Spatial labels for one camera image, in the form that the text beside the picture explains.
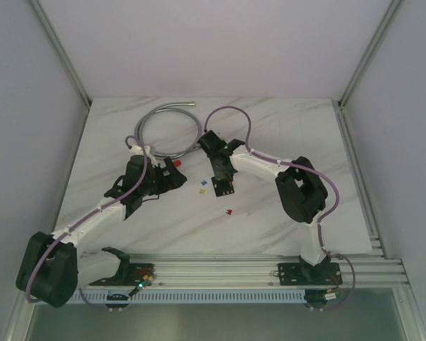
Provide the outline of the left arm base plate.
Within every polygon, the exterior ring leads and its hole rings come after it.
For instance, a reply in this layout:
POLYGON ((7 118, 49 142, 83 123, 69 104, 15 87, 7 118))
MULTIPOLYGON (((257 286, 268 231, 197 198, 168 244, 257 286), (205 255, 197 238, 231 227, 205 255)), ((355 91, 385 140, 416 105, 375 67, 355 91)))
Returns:
POLYGON ((91 282, 90 286, 138 286, 140 283, 153 277, 155 266, 152 263, 132 263, 126 272, 110 278, 101 278, 91 282))

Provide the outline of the black fuse box base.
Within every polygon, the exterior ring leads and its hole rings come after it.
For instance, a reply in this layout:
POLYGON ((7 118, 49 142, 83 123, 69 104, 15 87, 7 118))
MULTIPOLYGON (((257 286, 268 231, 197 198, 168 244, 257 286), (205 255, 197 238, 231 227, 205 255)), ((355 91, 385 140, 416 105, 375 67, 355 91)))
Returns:
POLYGON ((234 194, 232 178, 218 179, 216 177, 212 177, 211 181, 216 197, 234 194))

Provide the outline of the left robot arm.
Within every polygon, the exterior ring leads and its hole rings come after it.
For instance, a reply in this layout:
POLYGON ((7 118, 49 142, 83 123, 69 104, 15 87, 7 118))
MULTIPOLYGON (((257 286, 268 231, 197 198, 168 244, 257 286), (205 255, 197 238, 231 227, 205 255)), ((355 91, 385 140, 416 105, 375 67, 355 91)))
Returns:
POLYGON ((80 220, 50 234, 35 233, 28 241, 16 287, 29 303, 54 308, 66 304, 75 291, 91 283, 122 286, 131 280, 130 256, 104 247, 87 256, 86 249, 111 228, 125 222, 145 197, 181 188, 187 177, 169 159, 152 165, 147 156, 132 156, 123 175, 99 204, 80 220))

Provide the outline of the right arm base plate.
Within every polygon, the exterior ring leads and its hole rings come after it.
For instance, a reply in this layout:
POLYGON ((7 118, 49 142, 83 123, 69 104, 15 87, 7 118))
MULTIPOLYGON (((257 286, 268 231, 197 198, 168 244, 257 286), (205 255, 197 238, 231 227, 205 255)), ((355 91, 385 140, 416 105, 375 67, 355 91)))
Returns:
POLYGON ((278 279, 282 286, 340 286, 343 284, 342 273, 337 263, 327 265, 298 263, 279 263, 278 279))

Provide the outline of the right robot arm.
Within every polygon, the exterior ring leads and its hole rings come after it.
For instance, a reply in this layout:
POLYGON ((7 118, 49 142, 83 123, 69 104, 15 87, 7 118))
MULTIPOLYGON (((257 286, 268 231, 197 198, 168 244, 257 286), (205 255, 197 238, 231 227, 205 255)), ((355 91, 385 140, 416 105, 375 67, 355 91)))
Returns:
POLYGON ((280 161, 271 162, 268 156, 255 156, 246 149, 243 141, 233 139, 229 143, 213 131, 207 131, 198 140, 206 153, 214 176, 212 185, 217 197, 234 193, 234 175, 247 172, 275 184, 283 209, 288 217, 299 224, 300 275, 308 283, 317 283, 326 269, 315 223, 326 207, 327 189, 317 174, 306 171, 312 164, 304 157, 295 160, 293 166, 280 161))

